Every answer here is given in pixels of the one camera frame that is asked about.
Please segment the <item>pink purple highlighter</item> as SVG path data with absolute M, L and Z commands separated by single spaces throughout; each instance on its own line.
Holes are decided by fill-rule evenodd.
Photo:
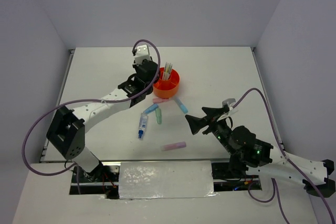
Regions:
M 176 150 L 179 148 L 185 148 L 186 143 L 185 142 L 178 142 L 178 143 L 173 143 L 173 144 L 166 144 L 161 146 L 161 151 L 171 151 L 171 150 Z

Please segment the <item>blue capped glue bottle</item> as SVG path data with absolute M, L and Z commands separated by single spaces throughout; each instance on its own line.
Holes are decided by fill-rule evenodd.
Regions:
M 148 123 L 148 115 L 142 113 L 140 116 L 139 127 L 138 127 L 138 139 L 142 140 L 146 131 L 146 126 Z

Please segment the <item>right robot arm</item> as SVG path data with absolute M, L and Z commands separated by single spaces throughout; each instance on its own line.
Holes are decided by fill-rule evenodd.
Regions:
M 205 113 L 202 118 L 186 115 L 191 132 L 193 135 L 201 131 L 204 135 L 211 133 L 215 136 L 230 155 L 228 171 L 233 177 L 269 176 L 303 186 L 313 196 L 329 198 L 335 193 L 335 181 L 329 178 L 334 171 L 333 161 L 305 159 L 259 140 L 243 125 L 232 128 L 232 108 L 228 105 L 203 107 L 202 110 Z

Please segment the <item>grey white thin pen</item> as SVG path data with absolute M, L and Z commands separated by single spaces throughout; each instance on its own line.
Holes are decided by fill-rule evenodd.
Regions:
M 167 67 L 168 67 L 168 63 L 166 62 L 165 66 L 164 66 L 164 70 L 163 70 L 162 80 L 165 80 L 165 79 L 166 79 L 166 71 L 167 71 Z

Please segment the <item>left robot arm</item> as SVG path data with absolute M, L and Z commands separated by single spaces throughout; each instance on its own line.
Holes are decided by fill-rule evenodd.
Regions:
M 151 81 L 159 78 L 160 65 L 152 60 L 145 59 L 133 67 L 135 73 L 98 102 L 74 109 L 58 108 L 47 131 L 47 139 L 63 158 L 79 165 L 92 182 L 101 179 L 107 169 L 86 147 L 86 133 L 110 116 L 143 101 L 153 92 Z

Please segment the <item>yellow thin pen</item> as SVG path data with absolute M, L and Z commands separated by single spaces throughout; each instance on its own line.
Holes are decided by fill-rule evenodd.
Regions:
M 165 63 L 165 67 L 164 67 L 164 71 L 163 71 L 163 76 L 162 76 L 162 80 L 166 80 L 166 75 L 167 75 L 167 70 L 169 68 L 169 63 L 166 62 Z

